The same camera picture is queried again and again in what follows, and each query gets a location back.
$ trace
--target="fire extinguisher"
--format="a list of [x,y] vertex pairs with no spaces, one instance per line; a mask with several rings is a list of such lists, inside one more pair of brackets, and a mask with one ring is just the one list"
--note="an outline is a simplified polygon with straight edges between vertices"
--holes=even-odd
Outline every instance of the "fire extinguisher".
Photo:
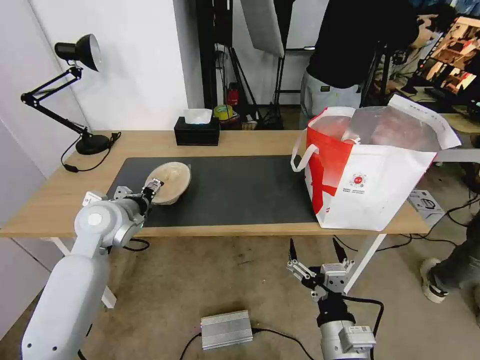
[[238,105],[239,103],[239,87],[236,82],[231,82],[226,96],[226,104],[230,106]]

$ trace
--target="gray pants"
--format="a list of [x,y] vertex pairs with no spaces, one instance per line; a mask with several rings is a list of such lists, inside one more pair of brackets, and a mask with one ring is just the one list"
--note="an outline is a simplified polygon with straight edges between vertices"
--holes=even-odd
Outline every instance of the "gray pants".
[[480,211],[466,228],[466,240],[428,275],[446,292],[459,289],[463,284],[480,282]]
[[327,107],[358,108],[362,98],[358,91],[358,85],[345,89],[336,88],[314,78],[305,71],[300,88],[301,113],[298,128],[305,129],[309,121]]

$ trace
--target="black shirt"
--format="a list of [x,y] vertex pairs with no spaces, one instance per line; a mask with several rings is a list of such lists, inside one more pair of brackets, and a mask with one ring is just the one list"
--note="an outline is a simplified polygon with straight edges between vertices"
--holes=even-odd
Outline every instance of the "black shirt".
[[418,35],[417,15],[408,0],[330,0],[307,71],[346,89],[366,80],[379,42],[391,50],[404,49]]

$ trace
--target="black desk lamp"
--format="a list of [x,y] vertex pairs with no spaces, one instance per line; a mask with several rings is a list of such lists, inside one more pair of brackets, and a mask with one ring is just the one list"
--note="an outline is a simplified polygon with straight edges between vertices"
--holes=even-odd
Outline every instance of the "black desk lamp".
[[[22,94],[20,97],[21,101],[80,134],[81,139],[75,145],[76,151],[79,154],[92,155],[101,153],[111,146],[111,141],[108,137],[103,135],[93,135],[88,131],[86,126],[61,117],[60,115],[40,105],[40,102],[43,99],[48,98],[49,96],[82,78],[83,68],[77,64],[77,61],[82,62],[85,66],[92,70],[99,71],[98,68],[102,61],[99,43],[93,34],[88,34],[82,36],[76,43],[57,42],[55,44],[55,53],[60,59],[66,60],[67,64],[71,65],[71,67],[63,74],[60,74],[36,89]],[[58,87],[45,89],[47,86],[67,75],[73,76],[73,79]]]

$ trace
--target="lamp shade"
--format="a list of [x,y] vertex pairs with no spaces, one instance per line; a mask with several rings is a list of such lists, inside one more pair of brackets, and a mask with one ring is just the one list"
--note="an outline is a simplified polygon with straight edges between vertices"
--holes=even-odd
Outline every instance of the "lamp shade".
[[82,62],[86,67],[99,71],[102,57],[95,35],[82,36],[76,43],[57,42],[55,53],[60,59]]

